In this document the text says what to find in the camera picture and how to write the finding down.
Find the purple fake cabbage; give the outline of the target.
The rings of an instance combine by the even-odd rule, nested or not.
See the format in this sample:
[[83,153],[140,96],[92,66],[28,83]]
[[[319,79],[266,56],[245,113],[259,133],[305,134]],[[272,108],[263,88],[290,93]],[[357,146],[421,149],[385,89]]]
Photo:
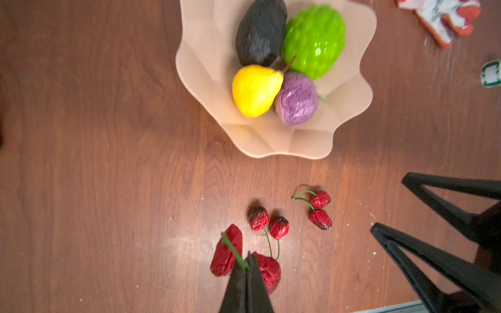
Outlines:
[[284,75],[283,85],[275,97],[275,111],[288,126],[310,120],[318,108],[319,95],[312,79],[299,72]]

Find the dark fake avocado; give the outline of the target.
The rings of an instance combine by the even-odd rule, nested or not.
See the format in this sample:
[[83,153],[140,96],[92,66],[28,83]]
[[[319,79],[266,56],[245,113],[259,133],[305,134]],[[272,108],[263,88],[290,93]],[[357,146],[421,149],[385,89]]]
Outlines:
[[270,66],[280,54],[287,25],[283,0],[254,1],[241,19],[236,52],[242,66]]

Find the white red work glove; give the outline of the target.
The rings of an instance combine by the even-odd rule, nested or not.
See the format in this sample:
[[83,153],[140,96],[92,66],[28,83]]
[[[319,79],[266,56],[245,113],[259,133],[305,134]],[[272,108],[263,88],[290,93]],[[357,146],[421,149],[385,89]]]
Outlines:
[[472,22],[481,14],[481,3],[476,0],[397,0],[396,4],[413,11],[442,49],[451,46],[449,30],[468,36],[474,29]]

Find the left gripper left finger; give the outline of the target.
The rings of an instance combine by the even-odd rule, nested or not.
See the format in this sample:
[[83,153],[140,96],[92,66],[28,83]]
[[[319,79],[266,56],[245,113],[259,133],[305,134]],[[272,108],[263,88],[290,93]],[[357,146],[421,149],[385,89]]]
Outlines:
[[237,263],[231,273],[219,313],[246,313],[247,273]]

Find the white tape roll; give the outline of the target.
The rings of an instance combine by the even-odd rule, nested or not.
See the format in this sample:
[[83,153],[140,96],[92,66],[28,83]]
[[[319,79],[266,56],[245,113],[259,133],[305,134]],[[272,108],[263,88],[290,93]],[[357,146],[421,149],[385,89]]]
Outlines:
[[500,60],[489,61],[481,68],[481,84],[485,88],[492,88],[501,85]]

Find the green bumpy fake fruit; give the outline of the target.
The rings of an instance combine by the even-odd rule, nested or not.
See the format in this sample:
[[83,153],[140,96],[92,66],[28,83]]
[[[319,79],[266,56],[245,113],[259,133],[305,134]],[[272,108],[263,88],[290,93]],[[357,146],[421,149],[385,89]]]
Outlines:
[[282,59],[312,80],[326,75],[345,45],[346,24],[331,5],[311,5],[287,23]]

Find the yellow fake pear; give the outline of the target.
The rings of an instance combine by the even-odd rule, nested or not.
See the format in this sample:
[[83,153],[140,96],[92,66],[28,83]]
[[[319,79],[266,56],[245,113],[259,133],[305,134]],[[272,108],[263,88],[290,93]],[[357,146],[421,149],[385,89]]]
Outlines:
[[295,60],[296,56],[284,70],[274,70],[261,65],[241,68],[232,82],[232,96],[237,109],[250,118],[265,114],[281,90],[284,74]]

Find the red cherry pair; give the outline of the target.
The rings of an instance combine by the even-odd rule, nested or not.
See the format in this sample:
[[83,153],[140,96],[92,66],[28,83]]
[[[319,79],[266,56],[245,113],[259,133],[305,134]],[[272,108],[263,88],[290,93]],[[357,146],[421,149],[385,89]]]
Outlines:
[[[308,201],[299,198],[299,196],[304,193],[310,196]],[[330,230],[332,228],[332,220],[324,209],[331,202],[331,197],[326,191],[321,190],[315,192],[313,190],[301,190],[292,197],[292,200],[305,203],[310,207],[311,212],[309,214],[309,220],[318,228],[321,230]]]
[[[248,214],[248,221],[249,226],[253,231],[257,232],[263,230],[265,232],[271,257],[278,260],[281,255],[280,240],[286,236],[290,230],[289,221],[283,216],[271,218],[270,214],[262,206],[254,207],[250,210],[250,213]],[[271,237],[277,242],[276,256],[273,256]]]
[[[242,252],[243,235],[235,224],[231,224],[216,245],[210,264],[211,273],[215,276],[226,276],[231,274],[234,266],[242,269],[241,265],[247,263],[247,260],[243,259]],[[253,256],[257,258],[265,287],[271,295],[281,281],[282,272],[279,262],[271,256],[264,256],[257,252],[254,252]]]

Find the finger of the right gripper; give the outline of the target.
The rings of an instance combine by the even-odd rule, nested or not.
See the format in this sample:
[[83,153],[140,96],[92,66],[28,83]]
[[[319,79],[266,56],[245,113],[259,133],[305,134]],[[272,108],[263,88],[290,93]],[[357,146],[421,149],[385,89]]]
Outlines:
[[[406,276],[429,312],[500,312],[499,274],[380,223],[371,228],[371,234]],[[404,250],[461,290],[442,292]]]
[[402,184],[466,238],[500,238],[499,180],[410,172]]

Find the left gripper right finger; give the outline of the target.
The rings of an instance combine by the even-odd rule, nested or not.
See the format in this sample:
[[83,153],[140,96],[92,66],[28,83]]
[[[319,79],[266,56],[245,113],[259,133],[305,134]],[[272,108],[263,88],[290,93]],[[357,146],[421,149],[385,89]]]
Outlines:
[[274,313],[257,257],[249,253],[247,263],[249,269],[246,274],[246,312]]

